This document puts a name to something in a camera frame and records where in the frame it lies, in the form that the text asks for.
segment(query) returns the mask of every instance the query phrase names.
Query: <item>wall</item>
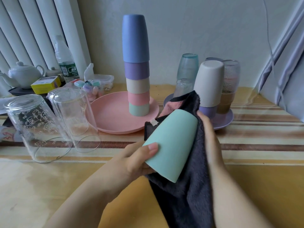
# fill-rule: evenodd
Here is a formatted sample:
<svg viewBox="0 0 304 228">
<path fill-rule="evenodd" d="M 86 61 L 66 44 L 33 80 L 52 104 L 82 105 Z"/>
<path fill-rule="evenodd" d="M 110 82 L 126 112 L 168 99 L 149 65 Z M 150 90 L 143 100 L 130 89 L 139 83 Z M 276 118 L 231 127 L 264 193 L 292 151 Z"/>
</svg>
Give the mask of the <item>wall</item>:
<svg viewBox="0 0 304 228">
<path fill-rule="evenodd" d="M 266 0 L 276 47 L 299 0 Z M 151 84 L 175 84 L 183 53 L 235 59 L 240 86 L 254 87 L 268 62 L 263 0 L 78 0 L 95 73 L 125 82 L 121 42 L 124 14 L 143 14 L 150 46 Z"/>
</svg>

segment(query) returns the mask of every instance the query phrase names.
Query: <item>hand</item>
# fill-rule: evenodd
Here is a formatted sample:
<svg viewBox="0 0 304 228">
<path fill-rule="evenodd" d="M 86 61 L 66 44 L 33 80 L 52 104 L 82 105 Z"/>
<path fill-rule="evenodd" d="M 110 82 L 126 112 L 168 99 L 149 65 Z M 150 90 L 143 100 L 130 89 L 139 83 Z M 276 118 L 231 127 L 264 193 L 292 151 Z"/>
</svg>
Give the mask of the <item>hand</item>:
<svg viewBox="0 0 304 228">
<path fill-rule="evenodd" d="M 205 132 L 205 148 L 207 153 L 207 161 L 209 167 L 224 167 L 224 161 L 222 157 L 221 145 L 214 132 L 210 119 L 203 115 L 200 111 L 197 111 L 197 115 L 203 121 Z"/>
<path fill-rule="evenodd" d="M 97 187 L 106 192 L 108 203 L 138 177 L 155 172 L 145 161 L 157 153 L 158 144 L 142 146 L 143 143 L 127 145 L 90 177 L 94 182 L 99 182 Z"/>
</svg>

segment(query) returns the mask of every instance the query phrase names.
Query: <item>vertical blind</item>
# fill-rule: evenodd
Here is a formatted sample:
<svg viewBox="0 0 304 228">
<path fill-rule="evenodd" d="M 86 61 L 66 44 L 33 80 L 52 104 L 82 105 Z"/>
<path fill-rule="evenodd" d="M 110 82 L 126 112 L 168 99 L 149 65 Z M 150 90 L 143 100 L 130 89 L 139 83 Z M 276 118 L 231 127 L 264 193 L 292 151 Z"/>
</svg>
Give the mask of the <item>vertical blind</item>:
<svg viewBox="0 0 304 228">
<path fill-rule="evenodd" d="M 0 0 L 0 71 L 17 61 L 59 69 L 54 35 L 66 38 L 83 77 L 91 59 L 77 0 Z"/>
</svg>

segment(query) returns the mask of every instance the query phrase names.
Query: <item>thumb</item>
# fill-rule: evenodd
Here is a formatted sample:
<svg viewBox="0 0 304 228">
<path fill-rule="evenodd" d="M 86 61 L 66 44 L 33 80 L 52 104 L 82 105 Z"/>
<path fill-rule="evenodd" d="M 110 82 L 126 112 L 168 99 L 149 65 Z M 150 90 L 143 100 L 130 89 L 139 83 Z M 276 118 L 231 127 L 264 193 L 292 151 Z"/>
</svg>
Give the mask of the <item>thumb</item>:
<svg viewBox="0 0 304 228">
<path fill-rule="evenodd" d="M 158 151 L 156 142 L 138 148 L 127 160 L 127 167 L 130 173 L 137 171 L 144 161 L 153 157 Z"/>
</svg>

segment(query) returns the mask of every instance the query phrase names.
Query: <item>white teapot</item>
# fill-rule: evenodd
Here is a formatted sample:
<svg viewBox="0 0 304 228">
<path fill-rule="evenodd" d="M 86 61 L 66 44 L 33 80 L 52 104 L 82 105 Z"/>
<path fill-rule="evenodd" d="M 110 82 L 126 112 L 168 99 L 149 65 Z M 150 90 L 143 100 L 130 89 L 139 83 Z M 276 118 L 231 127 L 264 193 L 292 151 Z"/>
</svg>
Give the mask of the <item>white teapot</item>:
<svg viewBox="0 0 304 228">
<path fill-rule="evenodd" d="M 23 62 L 16 62 L 14 68 L 10 68 L 9 75 L 7 76 L 5 73 L 1 73 L 0 76 L 5 80 L 6 84 L 11 87 L 21 87 L 24 89 L 31 88 L 31 84 L 33 84 L 36 80 L 43 77 L 44 68 L 41 65 L 31 66 L 24 65 Z"/>
</svg>

